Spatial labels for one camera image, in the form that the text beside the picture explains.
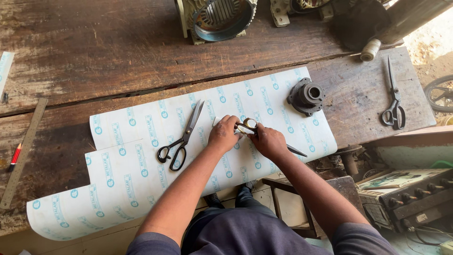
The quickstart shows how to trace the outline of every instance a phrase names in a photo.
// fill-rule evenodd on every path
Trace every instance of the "scissors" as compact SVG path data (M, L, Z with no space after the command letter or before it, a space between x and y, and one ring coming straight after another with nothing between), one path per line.
M183 167L184 162L186 161L186 155L187 155L186 145L189 142L190 135L192 135L192 130L195 127L195 124L197 123L197 120L198 120L198 117L200 116L201 109L203 108L203 105L204 105L204 101L201 102L201 100L198 101L197 105L195 105L195 108L192 111L192 115L190 115L190 119L189 119L189 122L187 124L186 130L184 131L183 137L181 137L179 140L173 142L170 145L161 147L157 151L157 159L159 159L159 161L161 163L165 163L167 161L167 159L171 159L171 157L169 156L170 149L172 147L176 146L177 144L182 142L181 146L179 146L179 148L176 150L176 152L175 152L175 154L173 156L173 160L171 161L170 169L172 171L179 171ZM163 149L167 149L167 154L165 155L165 157L162 158L160 156L160 153L162 152ZM176 162L176 159L178 158L178 153L179 153L179 151L181 149L184 151L183 161L179 164L178 168L174 169L173 168L174 167L174 163Z
M401 94L400 89L396 86L395 78L392 74L392 63L390 63L390 56L388 56L389 61L389 75L390 75L390 95L392 95L392 104L390 107L382 113L382 121L388 125L393 126L393 129L403 129L406 124L406 113L401 104ZM398 109L401 113L401 125L400 117L398 116Z
M255 122L255 124L254 124L253 127L249 124L249 121ZM246 119L243 121L243 123L238 123L238 124L237 124L237 129L238 129L241 133L243 133L243 134L245 134L245 135L249 135L250 132L247 132L247 131L244 130L243 128L246 128L246 129L252 131L252 132L254 133L254 135L256 135L256 136L258 135L258 122L257 122L256 120L252 119L252 118L246 118ZM292 146L290 146L290 145L288 145L288 144L286 145L286 147L287 147L288 150L289 150L290 152L292 152L292 153L295 153L295 154L297 154L297 155L301 155L301 156L304 156L304 157L308 157L305 153L301 152L300 150L298 150L298 149L296 149L296 148L294 148L294 147L292 147Z

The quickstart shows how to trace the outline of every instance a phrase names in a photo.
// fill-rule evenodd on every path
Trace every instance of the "wooden workbench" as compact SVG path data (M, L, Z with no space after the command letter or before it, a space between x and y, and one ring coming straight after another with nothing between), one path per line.
M0 50L16 56L5 87L10 100L0 104L0 196L37 98L49 103L11 209L0 209L0 235L29 228L27 201L89 184L84 153L95 150L93 114L308 63L312 80L326 89L324 113L338 146L346 147L399 132L380 123L390 104L390 55L405 131L435 124L406 48L385 45L390 49L376 60L361 62L316 14L275 28L269 2L262 1L246 36L194 46L182 37L172 0L6 0L4 6Z

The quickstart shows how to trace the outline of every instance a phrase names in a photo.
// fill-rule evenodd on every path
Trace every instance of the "red pencil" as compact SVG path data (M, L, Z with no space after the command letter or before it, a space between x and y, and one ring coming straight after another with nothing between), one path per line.
M20 150L22 149L22 143L19 144L16 151L14 152L13 159L11 160L10 168L8 172L12 172L14 170L14 166L16 165L17 158L19 157Z

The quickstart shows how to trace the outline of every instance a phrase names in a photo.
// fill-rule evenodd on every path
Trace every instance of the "dark shirt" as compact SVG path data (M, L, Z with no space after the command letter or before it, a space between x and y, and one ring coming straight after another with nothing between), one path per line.
M398 254L367 224L341 224L332 237L332 247L336 255ZM309 244L282 220L246 208L227 211L211 219L195 239L192 250L192 255L330 254ZM136 237L126 254L180 255L181 250L169 237L148 232Z

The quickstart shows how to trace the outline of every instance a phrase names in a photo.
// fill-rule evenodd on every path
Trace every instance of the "hand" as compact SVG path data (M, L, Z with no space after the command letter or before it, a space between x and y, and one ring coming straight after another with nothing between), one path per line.
M258 136L248 134L247 137L252 140L256 149L266 158L275 162L278 159L284 158L291 152L286 147L286 141L281 132L270 127L264 127L258 123Z
M242 137L241 133L234 133L239 123L236 116L225 115L217 125L212 128L209 134L208 146L222 152L222 155L231 150L237 141Z

